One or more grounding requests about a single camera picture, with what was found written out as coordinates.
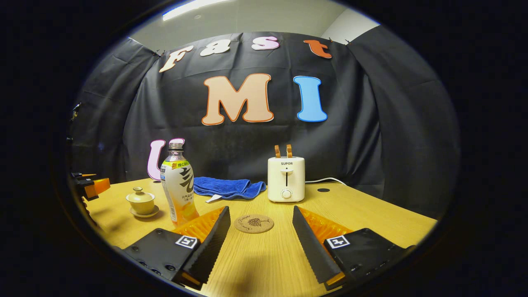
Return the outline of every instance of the plastic bottle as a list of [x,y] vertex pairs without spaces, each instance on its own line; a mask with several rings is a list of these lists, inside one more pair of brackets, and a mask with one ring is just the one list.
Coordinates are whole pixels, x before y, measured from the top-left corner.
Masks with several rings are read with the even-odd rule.
[[182,143],[169,143],[169,156],[160,169],[163,190],[167,196],[174,226],[182,225],[200,215],[194,206],[194,173],[183,156]]

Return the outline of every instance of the ceiling light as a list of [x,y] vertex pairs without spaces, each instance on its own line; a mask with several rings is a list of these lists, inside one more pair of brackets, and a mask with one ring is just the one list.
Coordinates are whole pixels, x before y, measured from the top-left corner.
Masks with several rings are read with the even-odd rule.
[[224,1],[230,1],[230,0],[195,0],[195,1],[192,1],[182,6],[176,7],[175,9],[164,13],[163,21],[169,20],[173,17],[179,16],[180,14],[184,14],[188,11],[195,10],[203,6],[207,6],[207,5],[215,4],[219,2],[224,2]]

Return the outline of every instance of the black fabric curtain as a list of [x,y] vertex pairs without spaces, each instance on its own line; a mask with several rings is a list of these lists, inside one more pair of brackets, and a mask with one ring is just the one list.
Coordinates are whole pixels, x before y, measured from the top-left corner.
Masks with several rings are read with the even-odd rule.
[[438,218],[460,162],[458,121],[447,91],[424,59],[383,26],[348,48],[370,78],[378,107],[383,200]]
[[[280,47],[256,51],[253,39],[275,36]],[[205,57],[209,43],[229,39],[230,50]],[[304,40],[328,46],[331,59]],[[194,49],[160,73],[171,52]],[[216,36],[161,56],[134,40],[114,48],[88,78],[77,102],[74,170],[109,177],[111,183],[147,178],[150,143],[182,137],[195,176],[267,182],[274,146],[306,160],[306,180],[338,178],[351,187],[417,213],[443,213],[459,160],[454,110],[430,67],[382,26],[343,45],[314,36],[250,32]],[[205,126],[206,79],[225,76],[239,90],[248,75],[266,73],[273,120]],[[321,80],[328,119],[303,122],[295,76]],[[158,165],[168,155],[162,149]]]
[[96,173],[111,183],[127,181],[123,127],[139,84],[156,58],[152,50],[128,38],[94,67],[75,102],[81,107],[71,125],[73,171]]

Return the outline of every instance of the toaster knob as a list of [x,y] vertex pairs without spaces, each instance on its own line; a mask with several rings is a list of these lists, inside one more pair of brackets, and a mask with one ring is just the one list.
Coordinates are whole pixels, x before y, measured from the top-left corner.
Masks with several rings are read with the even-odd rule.
[[288,189],[284,189],[282,190],[282,192],[280,193],[280,195],[285,198],[285,199],[288,199],[291,197],[291,191],[288,190]]

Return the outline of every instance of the wooden table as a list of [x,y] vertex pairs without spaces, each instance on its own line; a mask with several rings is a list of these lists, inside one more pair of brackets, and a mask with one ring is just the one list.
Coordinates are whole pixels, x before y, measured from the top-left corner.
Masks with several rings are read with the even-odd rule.
[[[129,212],[125,196],[133,193],[133,187],[155,195],[158,214],[137,218]],[[319,188],[330,191],[319,192]],[[267,191],[253,200],[205,203],[209,198],[194,195],[198,212],[229,206],[231,227],[208,283],[196,291],[206,296],[321,296],[328,292],[317,283],[291,223],[295,205],[352,230],[368,227],[401,247],[420,242],[436,223],[337,182],[306,184],[305,199],[298,203],[271,202]],[[99,199],[88,202],[88,210],[99,224],[100,234],[120,248],[155,228],[174,229],[162,185],[152,179],[113,184]],[[268,216],[275,226],[262,234],[235,229],[234,220],[248,214]]]

